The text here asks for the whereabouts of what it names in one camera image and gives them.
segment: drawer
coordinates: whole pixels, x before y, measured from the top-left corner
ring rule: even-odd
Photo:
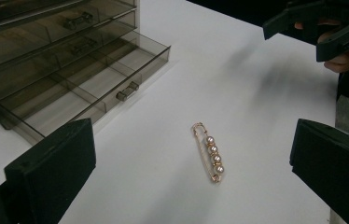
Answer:
[[[66,10],[88,0],[46,0],[46,1],[0,1],[0,30],[5,26],[19,25],[20,21],[47,16],[55,11]]]
[[[91,118],[95,122],[164,66],[169,50],[129,32],[66,66],[58,63],[55,71],[42,69],[41,73],[35,66],[39,75],[16,85],[22,88],[15,92],[0,89],[0,121],[32,144],[69,121]],[[36,65],[35,58],[24,63],[31,61]]]
[[[0,64],[18,60],[36,50],[51,49],[55,45],[68,42],[75,35],[87,33],[94,30],[94,27],[111,21],[118,21],[117,24],[122,24],[121,28],[135,29],[134,16],[133,19],[130,15],[124,17],[134,9],[134,3],[93,0],[42,19],[21,25],[14,23],[12,27],[7,25],[0,29]]]
[[[42,53],[0,67],[0,100],[24,89],[59,69],[54,55]]]
[[[85,34],[70,38],[68,41],[50,48],[50,51],[57,56],[59,64],[63,67],[135,28],[135,13],[131,11],[114,21],[91,29]]]

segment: drawer handle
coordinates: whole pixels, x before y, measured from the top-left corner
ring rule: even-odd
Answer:
[[[135,82],[131,82],[125,90],[119,91],[116,97],[122,102],[125,102],[131,97],[131,94],[137,90],[139,90],[139,85]]]
[[[84,22],[92,23],[93,15],[88,12],[83,12],[79,17],[76,17],[74,19],[66,19],[63,27],[69,30],[76,30],[77,26]]]
[[[86,52],[89,52],[92,49],[95,49],[97,46],[98,46],[97,41],[91,38],[85,37],[85,41],[73,46],[71,51],[73,55],[81,56]]]

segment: jewelry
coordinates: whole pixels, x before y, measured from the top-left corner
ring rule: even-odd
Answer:
[[[198,137],[198,132],[197,132],[198,128],[202,128],[205,134],[204,141],[205,141],[205,146],[206,146],[208,155],[210,156],[211,166],[207,164],[208,162],[204,153],[204,149],[202,148],[201,141]],[[221,162],[221,156],[218,154],[218,148],[216,146],[215,138],[213,138],[207,133],[206,128],[200,122],[192,126],[192,131],[194,132],[194,136],[197,140],[198,148],[201,151],[203,165],[207,173],[210,175],[210,178],[213,180],[213,182],[215,183],[220,182],[221,176],[224,173],[224,166],[222,165],[222,162]]]

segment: finger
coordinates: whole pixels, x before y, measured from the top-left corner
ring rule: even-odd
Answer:
[[[341,30],[341,27],[337,27],[333,30],[330,30],[328,32],[323,33],[319,38],[317,39],[317,43],[323,42],[325,39],[329,38],[331,35],[337,33],[339,30]]]
[[[349,63],[349,51],[329,60],[331,63]]]
[[[302,22],[294,23],[294,28],[296,28],[297,30],[302,30],[303,29]]]
[[[319,22],[317,24],[319,24],[319,25],[341,25],[341,22],[333,20],[333,19],[320,18]]]
[[[349,63],[325,62],[324,66],[335,73],[343,73],[349,71]]]
[[[341,22],[332,20],[332,19],[320,18],[319,21],[317,22],[317,25],[341,25]],[[303,29],[302,22],[294,23],[294,28],[298,30],[302,30]]]

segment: white surface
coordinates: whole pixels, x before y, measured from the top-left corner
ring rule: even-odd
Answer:
[[[141,34],[170,62],[95,124],[97,167],[61,223],[328,223],[296,175],[297,120],[335,120],[337,75],[314,47],[183,0],[143,0]],[[216,139],[226,174],[212,184],[191,126]],[[3,168],[28,144],[0,127]]]

